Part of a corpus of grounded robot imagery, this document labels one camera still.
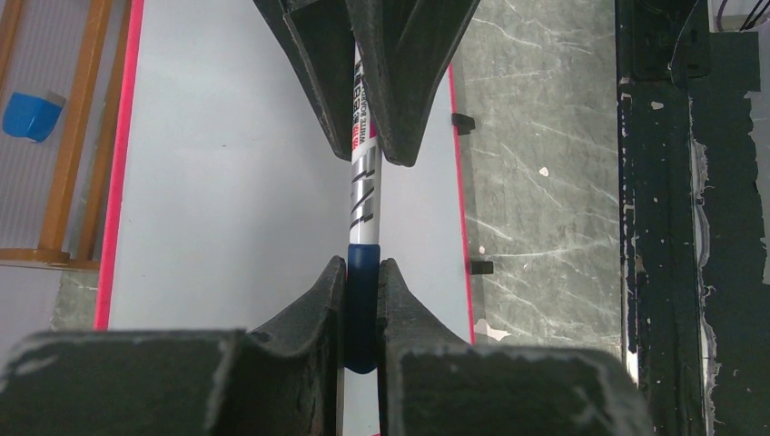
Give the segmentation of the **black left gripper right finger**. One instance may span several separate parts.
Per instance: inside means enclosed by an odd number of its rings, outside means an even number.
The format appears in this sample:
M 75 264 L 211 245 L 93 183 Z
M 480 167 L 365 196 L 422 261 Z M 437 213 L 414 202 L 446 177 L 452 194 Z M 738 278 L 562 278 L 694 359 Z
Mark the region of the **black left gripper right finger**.
M 385 435 L 649 435 L 624 365 L 594 349 L 472 345 L 380 265 L 378 394 Z

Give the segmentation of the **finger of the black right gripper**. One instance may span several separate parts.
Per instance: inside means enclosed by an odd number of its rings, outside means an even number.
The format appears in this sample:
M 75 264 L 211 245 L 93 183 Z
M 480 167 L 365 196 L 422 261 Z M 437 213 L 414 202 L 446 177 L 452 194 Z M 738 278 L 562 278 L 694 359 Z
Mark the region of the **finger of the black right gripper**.
M 479 0 L 348 1 L 388 162 L 415 165 L 439 83 Z
M 254 0 L 336 157 L 351 159 L 353 32 L 339 0 Z

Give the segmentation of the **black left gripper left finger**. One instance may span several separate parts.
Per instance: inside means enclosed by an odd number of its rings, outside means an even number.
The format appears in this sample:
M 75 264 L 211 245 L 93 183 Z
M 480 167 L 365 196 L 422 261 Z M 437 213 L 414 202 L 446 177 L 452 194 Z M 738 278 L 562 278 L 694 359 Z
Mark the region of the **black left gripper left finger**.
M 4 435 L 339 435 L 346 265 L 252 330 L 39 332 L 1 370 Z

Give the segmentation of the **pink framed whiteboard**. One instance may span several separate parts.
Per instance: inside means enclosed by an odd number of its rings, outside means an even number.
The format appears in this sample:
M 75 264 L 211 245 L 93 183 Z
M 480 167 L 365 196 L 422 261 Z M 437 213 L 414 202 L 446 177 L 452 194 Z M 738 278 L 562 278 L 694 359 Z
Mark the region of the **pink framed whiteboard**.
M 446 70 L 414 166 L 388 162 L 377 132 L 380 265 L 466 341 L 451 84 Z M 260 327 L 331 258 L 347 276 L 350 178 L 253 1 L 132 2 L 95 327 Z

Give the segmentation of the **white blue whiteboard marker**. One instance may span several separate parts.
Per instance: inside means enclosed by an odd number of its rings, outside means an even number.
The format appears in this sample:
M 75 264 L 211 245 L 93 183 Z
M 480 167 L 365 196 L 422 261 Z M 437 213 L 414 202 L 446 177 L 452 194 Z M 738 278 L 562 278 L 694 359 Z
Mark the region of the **white blue whiteboard marker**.
M 365 85 L 365 67 L 354 45 L 350 228 L 344 301 L 344 433 L 379 435 L 376 304 L 380 265 L 382 156 Z

